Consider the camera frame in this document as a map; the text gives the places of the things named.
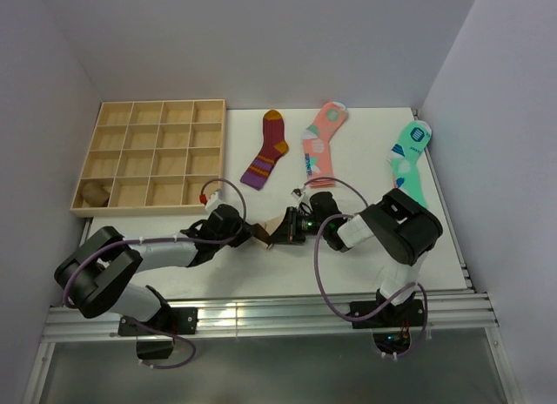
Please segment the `cream brown striped sock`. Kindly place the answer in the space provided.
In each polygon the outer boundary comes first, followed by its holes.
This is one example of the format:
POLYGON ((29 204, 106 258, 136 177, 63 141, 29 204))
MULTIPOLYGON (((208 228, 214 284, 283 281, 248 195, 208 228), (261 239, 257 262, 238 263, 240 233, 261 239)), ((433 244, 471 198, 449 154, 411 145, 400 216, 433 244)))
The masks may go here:
POLYGON ((271 249, 273 243, 271 242, 271 235, 280 227, 283 218, 277 216, 267 221, 258 222, 254 225, 256 242, 265 249, 271 249))

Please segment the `tan brown ribbed sock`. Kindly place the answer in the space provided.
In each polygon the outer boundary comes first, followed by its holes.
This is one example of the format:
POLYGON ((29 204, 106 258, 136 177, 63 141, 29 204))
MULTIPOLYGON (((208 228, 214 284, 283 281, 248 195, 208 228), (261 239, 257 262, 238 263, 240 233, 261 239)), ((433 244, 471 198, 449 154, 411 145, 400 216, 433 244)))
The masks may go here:
POLYGON ((84 184, 82 198, 90 207, 105 207, 108 205, 110 193, 97 181, 84 184))

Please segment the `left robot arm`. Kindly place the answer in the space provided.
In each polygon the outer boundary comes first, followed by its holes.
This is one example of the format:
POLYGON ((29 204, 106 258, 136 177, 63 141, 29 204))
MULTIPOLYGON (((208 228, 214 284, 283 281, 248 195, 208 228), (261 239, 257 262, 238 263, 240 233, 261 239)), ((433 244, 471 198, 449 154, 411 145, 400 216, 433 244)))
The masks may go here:
POLYGON ((175 317, 168 301, 154 287, 134 284, 134 275, 200 266, 226 246, 241 246, 259 229, 227 204, 167 237, 127 239, 115 227, 104 226, 58 266, 54 280, 64 290, 64 304, 86 319, 118 313, 148 333, 170 332, 175 317))

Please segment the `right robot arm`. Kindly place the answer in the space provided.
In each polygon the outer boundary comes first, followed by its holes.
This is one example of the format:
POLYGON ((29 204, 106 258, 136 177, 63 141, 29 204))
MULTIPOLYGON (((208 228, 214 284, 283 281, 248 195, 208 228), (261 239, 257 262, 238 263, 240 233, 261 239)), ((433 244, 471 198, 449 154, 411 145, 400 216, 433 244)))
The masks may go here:
POLYGON ((437 217, 400 189, 392 189, 351 217, 341 214, 330 192, 308 198, 301 190, 294 194, 299 205, 265 222, 257 239, 271 247, 302 245, 307 236, 320 235, 330 248, 343 253, 376 239, 392 260, 378 290, 377 315, 388 326, 398 324, 406 316, 421 265, 443 233, 437 217))

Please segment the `pink patterned sock pair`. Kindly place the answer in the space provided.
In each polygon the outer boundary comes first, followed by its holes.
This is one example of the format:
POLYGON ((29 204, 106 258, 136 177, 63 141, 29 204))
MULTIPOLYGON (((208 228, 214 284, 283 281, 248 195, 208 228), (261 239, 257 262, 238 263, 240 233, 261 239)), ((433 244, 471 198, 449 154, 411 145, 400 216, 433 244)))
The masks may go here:
POLYGON ((305 172, 310 187, 335 186, 332 180, 330 141, 346 121, 348 112, 339 102, 325 104, 312 123, 302 133, 305 172))

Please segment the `maroon purple striped sock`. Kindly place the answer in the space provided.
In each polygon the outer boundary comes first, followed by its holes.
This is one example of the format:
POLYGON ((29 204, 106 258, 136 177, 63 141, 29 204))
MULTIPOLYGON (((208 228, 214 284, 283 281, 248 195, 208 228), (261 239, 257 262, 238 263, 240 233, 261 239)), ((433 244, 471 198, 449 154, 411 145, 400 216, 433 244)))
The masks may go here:
POLYGON ((285 122, 276 110, 263 116, 263 144, 258 155, 240 178, 240 182, 252 189, 261 190, 269 179, 278 161, 289 151, 285 141, 285 122))

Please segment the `wooden compartment tray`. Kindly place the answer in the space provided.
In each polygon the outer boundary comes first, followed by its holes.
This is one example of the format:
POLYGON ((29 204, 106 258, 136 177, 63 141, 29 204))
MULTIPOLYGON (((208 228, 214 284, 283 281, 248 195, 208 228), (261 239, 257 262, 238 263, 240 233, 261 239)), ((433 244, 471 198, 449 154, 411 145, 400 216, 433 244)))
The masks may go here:
POLYGON ((201 213, 199 195, 222 188, 223 99, 104 102, 71 203, 78 217, 201 213), (84 184, 97 181, 108 205, 90 207, 84 184))

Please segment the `mint green patterned sock pair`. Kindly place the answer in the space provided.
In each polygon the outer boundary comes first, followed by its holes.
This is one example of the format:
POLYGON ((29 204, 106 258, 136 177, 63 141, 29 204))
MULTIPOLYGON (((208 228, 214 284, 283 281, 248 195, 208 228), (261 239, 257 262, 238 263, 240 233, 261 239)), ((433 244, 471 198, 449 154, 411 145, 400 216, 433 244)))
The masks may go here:
POLYGON ((427 203, 421 187, 417 162, 431 137, 430 126, 425 121, 414 120, 400 132, 387 157, 393 174, 394 187, 423 207, 427 207, 427 203))

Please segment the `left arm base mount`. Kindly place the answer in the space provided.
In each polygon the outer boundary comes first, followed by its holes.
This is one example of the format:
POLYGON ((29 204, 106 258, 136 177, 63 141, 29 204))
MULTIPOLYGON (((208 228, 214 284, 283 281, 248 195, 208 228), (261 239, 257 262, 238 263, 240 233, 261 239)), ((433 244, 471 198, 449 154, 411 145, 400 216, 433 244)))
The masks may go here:
POLYGON ((155 369, 173 369, 182 367, 195 358, 197 348, 186 339, 197 331, 198 309, 196 307, 171 307, 160 310, 148 322, 138 322, 132 317, 120 319, 117 335, 136 339, 136 355, 141 364, 155 369), (164 364, 179 346, 190 348, 190 355, 182 362, 164 364))

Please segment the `aluminium rail frame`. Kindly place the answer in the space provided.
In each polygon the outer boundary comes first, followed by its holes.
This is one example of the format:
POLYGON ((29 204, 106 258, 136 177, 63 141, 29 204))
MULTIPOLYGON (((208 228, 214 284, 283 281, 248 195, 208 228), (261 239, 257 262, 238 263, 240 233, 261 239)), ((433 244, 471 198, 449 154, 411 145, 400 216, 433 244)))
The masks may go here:
MULTIPOLYGON (((523 397, 507 357, 499 322, 487 293, 477 293, 465 279, 463 290, 434 290, 427 294, 427 331, 482 329, 500 380, 504 401, 521 403, 523 397)), ((270 337, 349 333, 348 325, 335 317, 322 297, 279 295, 229 299, 171 300, 177 308, 198 309, 197 332, 193 339, 270 337)), ((27 383, 23 402, 38 403, 43 394, 51 359, 58 343, 106 342, 118 340, 117 316, 105 313, 92 320, 64 306, 48 313, 37 356, 27 383)))

